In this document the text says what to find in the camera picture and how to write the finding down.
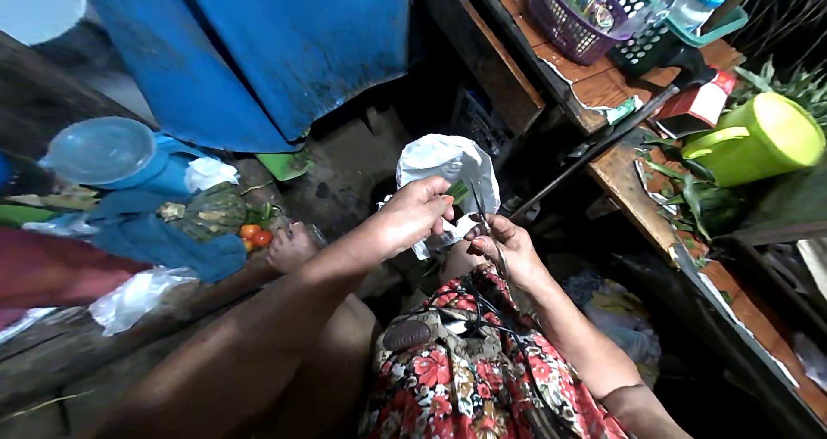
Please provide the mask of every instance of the black cable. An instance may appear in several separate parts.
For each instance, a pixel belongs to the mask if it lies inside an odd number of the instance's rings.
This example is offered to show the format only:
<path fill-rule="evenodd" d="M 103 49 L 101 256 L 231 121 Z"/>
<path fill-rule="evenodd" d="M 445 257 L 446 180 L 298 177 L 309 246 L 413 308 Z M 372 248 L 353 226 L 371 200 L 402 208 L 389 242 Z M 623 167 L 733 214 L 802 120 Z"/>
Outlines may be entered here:
<path fill-rule="evenodd" d="M 520 326 L 524 326 L 524 325 L 522 325 L 522 323 L 519 323 L 519 322 L 514 323 L 514 321 L 511 318 L 504 315 L 500 311 L 499 308 L 495 307 L 491 302 L 489 302 L 485 297 L 482 296 L 482 294 L 480 293 L 480 289 L 476 288 L 476 285 L 474 285 L 473 283 L 470 283 L 470 285 L 466 285 L 465 281 L 468 280 L 468 279 L 470 279 L 470 277 L 465 276 L 460 280 L 460 286 L 462 288 L 455 288 L 455 289 L 451 289 L 451 290 L 447 290 L 447 291 L 444 291 L 444 292 L 441 292 L 441 293 L 434 294 L 433 296 L 431 296 L 428 303 L 423 305 L 422 309 L 417 310 L 417 311 L 411 311 L 411 312 L 408 312 L 408 313 L 404 313 L 403 315 L 416 315 L 416 314 L 422 314 L 422 313 L 425 313 L 425 312 L 436 310 L 440 314 L 444 314 L 444 315 L 446 315 L 450 318 L 456 319 L 450 313 L 447 313 L 444 308 L 436 307 L 436 306 L 433 305 L 433 303 L 440 296 L 448 295 L 450 293 L 455 293 L 457 296 L 460 296 L 460 295 L 473 296 L 474 299 L 475 299 L 475 304 L 476 304 L 476 317 L 477 317 L 476 325 L 475 325 L 473 334 L 478 334 L 478 335 L 481 336 L 481 334 L 479 332 L 480 328 L 481 328 L 481 326 L 486 326 L 486 327 L 495 328 L 497 330 L 501 330 L 501 331 L 509 334 L 512 337 L 512 339 L 514 340 L 514 343 L 517 345 L 520 353 L 522 354 L 523 369 L 526 370 L 526 372 L 529 375 L 529 381 L 530 381 L 529 384 L 531 385 L 531 389 L 534 392 L 534 395 L 538 399 L 540 399 L 540 402 L 543 403 L 543 407 L 546 409 L 547 414 L 551 418 L 553 418 L 553 420 L 551 420 L 551 421 L 552 421 L 554 429 L 557 430 L 557 433 L 558 434 L 562 433 L 564 435 L 570 436 L 572 434 L 571 430 L 569 430 L 567 428 L 563 428 L 562 425 L 560 424 L 560 422 L 557 421 L 557 414 L 552 409 L 552 407 L 548 404 L 545 397 L 543 397 L 543 394 L 540 392 L 540 388 L 539 388 L 539 385 L 537 384 L 537 380 L 534 378 L 534 372 L 531 369 L 531 363 L 529 362 L 529 354 L 526 352 L 525 346 L 523 345 L 523 343 L 519 339 L 520 333 L 517 332 L 513 328 L 515 325 L 520 325 Z M 500 321 L 504 325 L 508 324 L 511 327 L 496 325 L 496 324 L 494 324 L 490 321 L 483 321 L 482 317 L 481 317 L 481 305 L 485 305 L 486 307 L 488 307 L 489 311 L 491 313 L 493 313 L 497 318 L 499 318 Z"/>

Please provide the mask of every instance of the person's left hand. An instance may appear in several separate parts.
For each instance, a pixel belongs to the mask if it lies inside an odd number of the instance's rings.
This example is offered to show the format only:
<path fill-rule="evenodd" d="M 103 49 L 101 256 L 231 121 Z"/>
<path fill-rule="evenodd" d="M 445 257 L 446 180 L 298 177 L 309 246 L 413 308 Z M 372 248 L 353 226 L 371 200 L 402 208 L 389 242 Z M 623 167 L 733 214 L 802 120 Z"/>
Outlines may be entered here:
<path fill-rule="evenodd" d="M 431 234 L 442 234 L 442 218 L 452 220 L 454 197 L 443 195 L 451 184 L 440 176 L 409 182 L 368 218 L 362 227 L 370 230 L 384 258 L 411 248 Z"/>

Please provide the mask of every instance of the metal pole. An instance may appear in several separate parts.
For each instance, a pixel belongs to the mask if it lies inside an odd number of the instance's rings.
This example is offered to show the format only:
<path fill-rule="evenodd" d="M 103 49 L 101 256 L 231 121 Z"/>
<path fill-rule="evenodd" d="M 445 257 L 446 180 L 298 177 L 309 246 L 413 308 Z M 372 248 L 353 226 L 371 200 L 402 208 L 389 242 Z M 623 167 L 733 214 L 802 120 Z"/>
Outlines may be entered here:
<path fill-rule="evenodd" d="M 665 88 L 661 93 L 653 96 L 648 101 L 648 103 L 646 103 L 646 105 L 644 105 L 641 109 L 635 111 L 634 113 L 620 121 L 620 124 L 617 127 L 615 127 L 615 129 L 611 133 L 609 133 L 605 138 L 600 140 L 593 147 L 589 148 L 589 150 L 586 151 L 583 154 L 583 156 L 577 159 L 577 161 L 573 165 L 571 165 L 569 168 L 563 171 L 563 174 L 557 176 L 553 181 L 551 181 L 547 186 L 545 186 L 543 190 L 540 190 L 537 193 L 537 195 L 529 198 L 528 201 L 523 203 L 522 206 L 518 208 L 516 212 L 513 212 L 510 218 L 512 220 L 519 218 L 522 214 L 524 214 L 532 206 L 534 206 L 535 203 L 543 200 L 543 197 L 548 195 L 550 191 L 557 188 L 557 186 L 559 186 L 561 183 L 563 183 L 565 180 L 571 177 L 572 174 L 574 174 L 578 169 L 582 168 L 583 165 L 585 165 L 587 162 L 590 162 L 591 160 L 597 158 L 597 156 L 603 153 L 606 148 L 608 148 L 610 145 L 615 144 L 615 142 L 617 142 L 621 137 L 626 135 L 633 128 L 637 127 L 638 124 L 640 124 L 644 121 L 644 119 L 652 115 L 652 113 L 654 113 L 655 110 L 660 108 L 664 103 L 667 102 L 668 99 L 670 99 L 674 95 L 677 95 L 680 91 L 681 90 L 676 85 L 667 85 L 667 88 Z"/>

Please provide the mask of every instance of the foot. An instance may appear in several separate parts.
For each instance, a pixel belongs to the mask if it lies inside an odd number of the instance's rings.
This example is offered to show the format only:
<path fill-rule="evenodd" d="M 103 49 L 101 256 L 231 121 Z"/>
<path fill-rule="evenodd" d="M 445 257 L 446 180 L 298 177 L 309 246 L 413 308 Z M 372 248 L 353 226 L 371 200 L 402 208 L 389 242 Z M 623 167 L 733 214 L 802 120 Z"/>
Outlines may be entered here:
<path fill-rule="evenodd" d="M 295 222 L 273 233 L 273 241 L 267 248 L 267 263 L 276 271 L 289 274 L 317 252 L 318 247 L 305 224 Z"/>

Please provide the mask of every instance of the lime green bucket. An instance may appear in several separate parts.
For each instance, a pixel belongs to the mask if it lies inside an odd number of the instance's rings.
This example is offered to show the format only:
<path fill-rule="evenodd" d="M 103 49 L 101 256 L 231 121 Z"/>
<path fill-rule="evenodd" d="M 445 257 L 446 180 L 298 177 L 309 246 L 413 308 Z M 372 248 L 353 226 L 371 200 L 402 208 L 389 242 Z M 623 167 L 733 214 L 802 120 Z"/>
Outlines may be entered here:
<path fill-rule="evenodd" d="M 719 186 L 738 186 L 818 164 L 824 132 L 795 101 L 762 93 L 721 116 L 715 130 L 689 137 L 681 153 Z"/>

